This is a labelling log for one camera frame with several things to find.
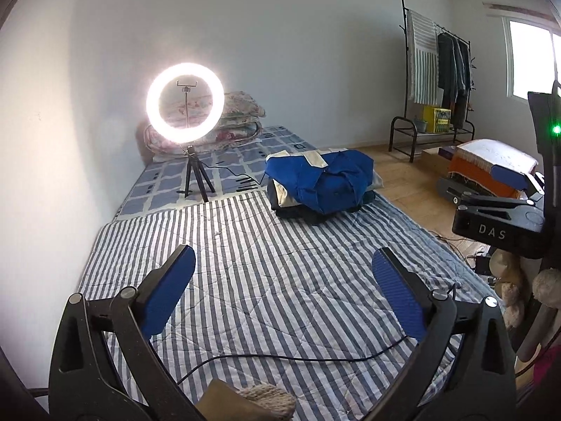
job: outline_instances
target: clothing rack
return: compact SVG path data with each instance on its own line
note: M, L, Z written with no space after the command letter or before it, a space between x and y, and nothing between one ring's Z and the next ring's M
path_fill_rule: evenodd
M455 145L458 142L463 142L463 141L458 139L459 134L469 134L469 135L471 135L471 140L473 141L473 139L475 138L475 126L466 117L465 123L471 125L471 131L469 131L467 129L463 129L463 128L453 127L453 129L451 129L450 131L445 132L445 133L420 133L417 130L417 127L415 126L415 123L413 122L413 120L407 118L407 107L408 107L408 101L409 101L409 40L407 39L407 11L409 11L409 8L407 8L405 6L405 0L401 0L401 8L402 8L402 13L403 13L403 27L401 25L399 27L403 30L403 34L405 35L405 60L406 60L406 65L407 65L406 66L406 78L405 78L405 106L404 106L404 109L403 109L403 116L394 117L393 120L392 120L392 125L391 125L391 128L390 128L388 151L391 152L392 149L396 149L398 152L401 152L405 155L408 155L409 156L409 162L413 163L413 160L414 160L415 156L421 154L421 152L415 152L417 147L419 147L419 146L434 145L434 144L437 144L437 143L441 145L441 144L444 144L444 143L447 143L447 142L451 142L452 144ZM438 25L436 23L434 23L434 25L436 25L439 29L441 29L442 32L448 33L448 35L453 36L457 40L462 41L463 43L467 44L469 56L471 57L471 42L466 41L463 38L460 38L458 35L451 32L450 30L446 29L442 25ZM471 90L468 90L468 92L467 92L467 102L468 103L469 103L470 94L471 94ZM396 123L397 122L405 122L409 126L408 127L397 127L396 128ZM396 131L398 133L402 133L402 134L405 134L405 135L411 137L411 139L412 139L411 144L395 146L394 143L393 143L393 137L394 137L394 133ZM417 142L418 137L426 137L426 136L431 137L431 139L434 139L434 141L422 142L422 143ZM453 136L453 138L451 140L442 141L442 140L438 139L440 136ZM406 147L409 148L408 152L405 152L405 150L402 150Z

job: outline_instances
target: striped blanket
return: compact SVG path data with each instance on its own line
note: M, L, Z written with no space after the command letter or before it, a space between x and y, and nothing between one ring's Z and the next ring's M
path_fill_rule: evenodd
M403 330L371 270L372 254L382 246L429 288L456 282L458 297L472 301L493 294L381 197L311 227L278 219L262 191L106 225L80 291L99 299L137 286L181 243L195 249L195 275L151 342L176 380L219 354L352 358L397 342ZM108 345L128 393L142 400L113 334ZM196 402L213 378L238 388L268 382L297 397L296 420L354 420L372 408L415 346L407 338L376 359L348 364L221 359L187 378L182 389ZM426 397L441 387L452 359L445 355Z
M406 36L409 41L408 98L419 104L439 106L436 26L427 17L408 10Z

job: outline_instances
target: cardboard box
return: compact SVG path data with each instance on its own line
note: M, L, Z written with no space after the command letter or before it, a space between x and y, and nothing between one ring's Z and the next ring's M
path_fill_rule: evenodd
M438 154L439 147L432 149L425 149L421 153L420 163L433 172L436 172L440 177L448 175L448 168L450 167L450 160Z
M450 109L434 108L425 106L423 120L427 122L427 133L447 133L450 130Z

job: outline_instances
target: floral blanket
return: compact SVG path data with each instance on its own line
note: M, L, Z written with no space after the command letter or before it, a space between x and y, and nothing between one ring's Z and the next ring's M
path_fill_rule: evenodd
M198 126L207 118L212 107L212 96L206 95L187 102L189 126ZM162 109L164 120L176 128L187 126L185 102L178 101ZM193 142L197 152L212 152L230 147L239 147L262 132L260 118L265 117L263 109L246 92L230 92L224 94L224 111L218 124L201 139ZM144 130L144 143L155 154L154 161L165 161L181 158L184 151L175 142L168 141L158 133L152 125Z

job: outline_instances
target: tripod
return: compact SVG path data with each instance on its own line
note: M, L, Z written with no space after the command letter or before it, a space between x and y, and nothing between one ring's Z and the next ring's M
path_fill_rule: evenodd
M177 81L177 86L181 87L181 91L185 94L185 117L187 119L187 128L189 128L189 111L187 110L187 95L191 91L192 88L195 88L198 84L198 81L195 82L194 85L180 85L179 81ZM184 194L184 198L187 198L189 195L189 183L191 182L191 172L193 171L195 174L195 178L197 179L198 189L201 192L201 196L203 197L204 202L209 202L209 197L207 195L207 190L205 188L205 184L203 183L203 177L207 181L207 185L209 186L209 190L211 193L215 193L215 189L210 182L210 178L205 171L205 167L201 160L198 159L197 153L195 153L195 148L190 145L187 146L187 151L185 152L187 155L187 175L185 176L185 189L178 190L179 194Z
M187 175L185 177L185 189L181 189L178 193L183 193L184 198L187 197L189 194L189 183L191 182L191 171L195 174L195 178L197 179L198 189L201 192L201 196L203 197L204 202L209 202L209 198L207 195L207 190L205 189L205 184L203 183L203 178L207 182L209 186L209 190L211 193L215 193L215 189L210 182L210 178L205 171L205 167L201 160L198 159L197 154L195 153L195 148L190 145L187 147Z

